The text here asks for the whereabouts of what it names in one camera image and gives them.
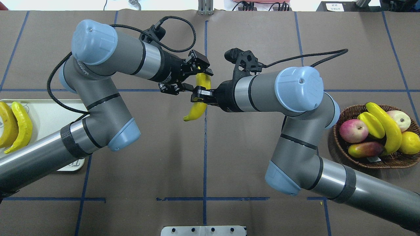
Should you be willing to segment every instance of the blue tape grid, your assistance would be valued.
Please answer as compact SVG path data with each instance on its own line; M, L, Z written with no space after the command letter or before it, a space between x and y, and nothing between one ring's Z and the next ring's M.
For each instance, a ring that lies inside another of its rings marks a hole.
M0 91L5 91L5 92L46 92L46 89L3 89L3 85L6 79L6 76L8 74L8 70L9 67L11 65L11 62L13 60L13 56L16 52L19 40L22 36L22 32L23 29L25 27L26 21L28 19L29 16L29 11L27 11L24 22L22 24L21 30L19 32L18 38L16 40L15 46L13 48L13 51L11 53L8 65L6 67L6 71L5 74L3 75L3 79L0 83ZM297 38L298 38L298 42L299 42L299 51L300 54L303 54L303 49L302 49L302 42L301 42L301 38L300 38L300 32L299 32L299 23L298 23L298 17L297 17L297 13L294 13L295 16L295 22L296 22L296 31L297 31ZM114 24L117 23L117 17L118 17L118 11L115 12L115 19L114 19ZM326 89L326 92L406 92L408 95L408 98L410 100L410 104L411 107L413 109L415 118L417 123L419 122L419 118L417 115L417 111L415 109L413 100L411 98L411 94L412 92L420 92L420 89L409 89L408 85L407 85L407 81L405 79L404 76L404 72L402 70L400 61L398 59L398 55L396 53L395 47L394 47L394 43L392 41L392 37L391 34L389 32L389 28L388 28L388 24L386 22L386 16L385 13L382 12L382 17L383 17L383 21L384 21L384 25L386 28L386 32L388 34L388 38L391 44L391 48L394 52L394 56L405 86L405 89ZM205 55L207 56L207 23L208 21L205 22ZM52 89L54 92L66 92L65 89ZM159 92L158 89L119 89L120 92ZM264 201L264 200L268 200L269 197L207 197L207 110L205 111L205 136L204 136L204 141L205 141L205 145L204 145L204 175L203 175L203 197L165 197L164 199L160 199L160 198L156 198L157 201L203 201L203 225L207 225L207 201ZM78 215L78 220L77 220L77 224L76 224L76 230L75 230L75 236L78 235L79 233L79 229L80 229L80 222L81 222L81 216L83 213L83 205L84 205L84 201L99 201L99 202L106 202L105 198L86 198L86 188L87 188L87 182L88 182L88 177L89 177L89 170L90 170L90 165L91 165L91 159L92 157L89 157L88 160L88 165L87 165L87 170L86 170L86 175L85 175L85 180L84 180L84 186L83 186L83 191L82 191L82 197L77 198L77 197L8 197L5 198L5 201L80 201L80 207L79 207L79 215ZM327 230L328 230L328 235L331 236L331 226L330 226L330 222L329 222L329 215L328 215L328 206L327 206L327 198L325 197L308 197L307 200L320 200L323 201L323 205L324 205L324 211L325 211L325 220L326 220L326 224L327 224Z

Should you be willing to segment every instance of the white floor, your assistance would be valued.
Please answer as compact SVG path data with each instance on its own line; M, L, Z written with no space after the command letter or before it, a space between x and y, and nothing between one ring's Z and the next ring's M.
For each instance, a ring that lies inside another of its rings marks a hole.
M129 0L0 0L10 10L121 10L125 8L138 10ZM138 0L142 10L196 10L198 0ZM293 11L316 11L321 0L290 0ZM236 5L233 0L214 0L215 9L232 10ZM380 0L371 0L370 6L379 6ZM255 4L258 10L268 10L270 4Z

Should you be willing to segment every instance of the bowl of fruit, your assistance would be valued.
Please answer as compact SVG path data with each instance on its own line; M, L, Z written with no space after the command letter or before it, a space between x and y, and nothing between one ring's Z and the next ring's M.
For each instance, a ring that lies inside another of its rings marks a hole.
M341 111L332 138L339 152L369 169L407 168L420 160L420 127L405 112L368 102Z

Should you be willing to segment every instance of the brown woven basket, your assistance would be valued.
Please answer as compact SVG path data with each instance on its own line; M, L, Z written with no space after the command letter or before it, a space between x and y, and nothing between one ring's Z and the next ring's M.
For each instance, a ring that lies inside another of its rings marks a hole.
M391 111L391 110L401 110L396 107L388 106L388 105L379 105L384 111ZM344 109L340 113L340 118L337 123L333 126L333 135L331 136L334 140L334 143L338 147L339 151L343 155L344 158L349 160L350 162L354 163L357 166L361 166L368 169L399 169L399 168L407 168L411 167L420 160L420 153L416 153L413 155L403 154L399 151L396 151L392 154L380 157L381 161L379 162L372 162L370 163L366 158L352 158L349 153L347 152L351 143L344 141L340 134L339 129L342 123L350 119L356 119L357 116L363 112L367 111L365 105L354 105ZM411 131L416 133L417 135L420 134L420 127L413 120L411 117L411 125L407 129L407 131ZM385 143L385 138L379 140L379 142Z

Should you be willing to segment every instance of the blue joint cover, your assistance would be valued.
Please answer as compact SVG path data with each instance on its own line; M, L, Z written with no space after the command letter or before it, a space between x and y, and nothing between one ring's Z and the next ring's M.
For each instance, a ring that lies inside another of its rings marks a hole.
M337 123L337 121L339 120L339 118L340 118L340 107L339 107L338 103L333 99L333 97L331 97L331 95L329 95L328 93L325 93L325 94L327 94L334 103L334 118L331 121L331 123L329 125L327 125L327 127L325 127L325 129L329 129L329 128L333 127Z
M127 124L111 139L108 148L111 151L118 151L132 144L140 137L140 130L137 127L134 118L131 118Z
M324 83L313 67L289 67L277 75L274 90L283 107L293 112L305 112L321 103Z
M66 65L66 63L64 63L61 67L60 67L60 72L58 73L58 77L60 79L60 83L61 85L69 92L75 93L77 94L76 91L74 91L66 82L66 79L64 78L64 66Z
M99 65L111 57L117 43L117 31L112 26L83 20L73 33L71 52L74 58L87 65Z
M287 195L296 196L301 189L299 185L289 178L272 161L270 161L270 164L268 165L267 173L265 174L265 181L273 189Z

